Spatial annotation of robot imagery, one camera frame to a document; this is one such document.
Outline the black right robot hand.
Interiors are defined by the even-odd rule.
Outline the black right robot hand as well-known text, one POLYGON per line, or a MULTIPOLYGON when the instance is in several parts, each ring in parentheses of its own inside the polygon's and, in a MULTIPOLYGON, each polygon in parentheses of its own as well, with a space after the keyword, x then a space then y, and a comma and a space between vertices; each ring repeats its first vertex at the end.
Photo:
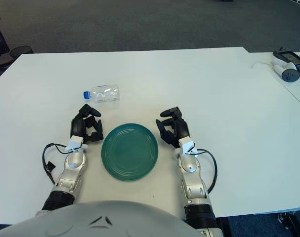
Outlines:
POLYGON ((160 132, 161 139, 167 144, 179 148, 179 140, 190 136, 188 125, 182 118, 180 109, 178 107, 167 109, 160 113, 160 117, 169 117, 164 121, 156 119, 156 125, 160 132))

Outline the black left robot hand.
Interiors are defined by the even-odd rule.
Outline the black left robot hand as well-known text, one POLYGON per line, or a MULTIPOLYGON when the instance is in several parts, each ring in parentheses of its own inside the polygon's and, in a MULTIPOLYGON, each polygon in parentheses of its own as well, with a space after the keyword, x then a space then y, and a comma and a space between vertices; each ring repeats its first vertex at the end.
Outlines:
POLYGON ((101 113, 84 104, 71 121, 70 136, 82 137, 84 144, 103 140, 102 122, 100 119, 97 121, 96 117, 100 118, 101 113))

